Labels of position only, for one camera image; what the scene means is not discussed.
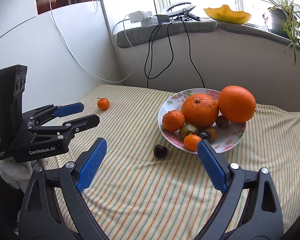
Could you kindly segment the left hand white glove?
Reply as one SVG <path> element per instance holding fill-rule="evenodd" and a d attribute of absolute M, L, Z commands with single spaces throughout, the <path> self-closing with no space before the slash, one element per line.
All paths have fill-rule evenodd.
<path fill-rule="evenodd" d="M 8 185 L 25 193 L 35 168 L 37 166 L 46 168 L 48 162 L 48 158 L 24 163 L 18 163 L 13 158 L 1 160 L 0 176 Z"/>

